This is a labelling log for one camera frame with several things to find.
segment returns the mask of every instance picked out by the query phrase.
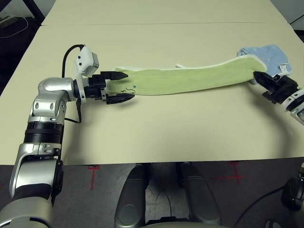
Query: green towel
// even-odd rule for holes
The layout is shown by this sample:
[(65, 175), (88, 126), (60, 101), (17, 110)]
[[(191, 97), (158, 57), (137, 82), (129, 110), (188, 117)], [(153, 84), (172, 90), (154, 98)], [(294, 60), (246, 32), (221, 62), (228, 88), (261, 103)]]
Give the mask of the green towel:
[(107, 82), (113, 93), (136, 95), (165, 95), (228, 86), (248, 81), (254, 71), (267, 71), (266, 65), (253, 55), (245, 55), (230, 61), (199, 68), (181, 69), (127, 69), (117, 67), (115, 71), (129, 77)]

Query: red tape mark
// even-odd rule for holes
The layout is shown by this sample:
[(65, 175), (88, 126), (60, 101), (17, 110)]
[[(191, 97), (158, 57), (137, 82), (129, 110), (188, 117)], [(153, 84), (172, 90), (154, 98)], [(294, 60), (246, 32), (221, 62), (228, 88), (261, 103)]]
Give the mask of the red tape mark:
[(234, 173), (236, 174), (235, 176), (227, 176), (227, 177), (214, 177), (214, 180), (229, 180), (229, 179), (236, 179), (237, 180), (237, 184), (240, 184), (239, 179), (244, 178), (243, 175), (239, 176), (238, 175), (238, 170), (237, 170), (237, 165), (239, 164), (239, 162), (237, 161), (229, 161), (228, 162), (229, 165), (233, 166), (234, 169)]
[(92, 180), (91, 180), (91, 190), (93, 190), (93, 187), (94, 187), (95, 170), (100, 169), (100, 165), (89, 166), (87, 169), (93, 171), (93, 172), (92, 172)]
[(237, 161), (232, 161), (232, 162), (228, 161), (228, 164), (233, 166), (234, 173), (236, 174), (236, 176), (238, 176), (237, 165), (239, 164), (239, 162), (237, 162)]

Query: black cable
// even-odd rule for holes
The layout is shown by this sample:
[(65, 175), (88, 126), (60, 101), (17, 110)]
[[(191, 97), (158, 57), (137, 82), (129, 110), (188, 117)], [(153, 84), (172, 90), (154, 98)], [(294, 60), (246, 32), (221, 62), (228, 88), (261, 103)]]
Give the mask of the black cable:
[(77, 112), (78, 112), (79, 121), (77, 121), (77, 120), (72, 120), (72, 119), (70, 119), (70, 118), (65, 118), (65, 120), (68, 120), (68, 121), (71, 121), (71, 122), (73, 122), (73, 123), (79, 124), (79, 123), (81, 123), (81, 121), (82, 121), (82, 118), (81, 118), (81, 100), (80, 100), (80, 98), (78, 98), (78, 99), (76, 100), (76, 106), (77, 106)]
[(303, 17), (304, 16), (304, 14), (302, 15), (302, 16), (299, 16), (297, 19), (295, 19), (293, 22), (291, 22), (291, 23), (289, 23), (290, 25), (292, 24), (292, 23), (294, 23), (294, 22), (296, 22), (297, 20), (299, 20), (301, 17)]
[(252, 204), (250, 204), (250, 205), (244, 210), (244, 212), (240, 215), (240, 217), (238, 217), (238, 219), (237, 219), (236, 223), (234, 224), (234, 227), (233, 227), (233, 228), (236, 228), (236, 227), (238, 226), (238, 224), (239, 224), (239, 222), (242, 220), (243, 216), (244, 216), (244, 215), (245, 215), (245, 214), (246, 214), (246, 213), (247, 213), (247, 212), (248, 212), (256, 203), (258, 203), (260, 200), (266, 198), (267, 196), (270, 196), (270, 195), (272, 195), (272, 194), (277, 193), (278, 191), (283, 190), (284, 187), (285, 187), (285, 186), (282, 186), (282, 187), (280, 187), (280, 188), (278, 188), (278, 189), (276, 189), (276, 190), (273, 190), (273, 191), (271, 191), (271, 192), (265, 194), (264, 196), (261, 196), (261, 197), (258, 198), (256, 201), (254, 201)]
[(63, 61), (62, 61), (62, 75), (61, 75), (62, 78), (65, 77), (66, 60), (67, 60), (68, 54), (70, 54), (70, 52), (75, 48), (80, 48), (80, 50), (81, 50), (83, 47), (84, 47), (83, 44), (75, 44), (66, 51), (65, 56), (63, 57)]
[(170, 217), (172, 217), (171, 201), (170, 201), (170, 199), (169, 199), (169, 197), (168, 197), (167, 193), (166, 193), (165, 191), (164, 191), (164, 193), (165, 193), (165, 195), (166, 195), (166, 197), (167, 197), (167, 199), (168, 199), (169, 206), (170, 206)]

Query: table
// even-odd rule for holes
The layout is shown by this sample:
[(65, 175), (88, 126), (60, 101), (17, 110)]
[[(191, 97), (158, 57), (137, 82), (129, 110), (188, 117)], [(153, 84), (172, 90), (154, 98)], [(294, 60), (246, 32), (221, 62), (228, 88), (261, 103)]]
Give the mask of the table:
[(269, 0), (57, 0), (42, 25), (283, 23)]
[[(234, 58), (244, 46), (274, 43), (288, 55), (291, 77), (304, 86), (304, 45), (285, 22), (42, 26), (0, 99), (0, 164), (15, 161), (38, 83), (61, 76), (62, 57), (77, 43), (98, 55), (99, 70), (206, 66)], [(77, 52), (69, 55), (66, 77), (74, 76)], [(90, 100), (82, 105), (81, 124), (65, 123), (64, 163), (302, 156), (303, 126), (263, 98), (264, 91), (242, 83), (175, 95), (138, 95), (114, 105)], [(77, 118), (74, 103), (68, 104), (67, 117)]]

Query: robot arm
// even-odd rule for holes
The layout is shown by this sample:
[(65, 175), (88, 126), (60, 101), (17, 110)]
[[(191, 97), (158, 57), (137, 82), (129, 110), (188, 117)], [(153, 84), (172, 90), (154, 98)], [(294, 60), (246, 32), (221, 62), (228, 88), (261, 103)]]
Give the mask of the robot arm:
[(271, 77), (264, 72), (254, 72), (255, 80), (268, 91), (263, 96), (272, 103), (283, 105), (286, 111), (304, 125), (304, 88), (287, 76)]
[(72, 121), (80, 123), (80, 105), (87, 98), (115, 104), (134, 97), (108, 95), (105, 80), (119, 80), (128, 75), (121, 72), (93, 75), (98, 67), (97, 55), (83, 46), (75, 60), (76, 80), (53, 77), (39, 83), (9, 184), (13, 201), (0, 212), (0, 228), (52, 227), (52, 205), (63, 181), (61, 147), (67, 102), (76, 101), (79, 121)]

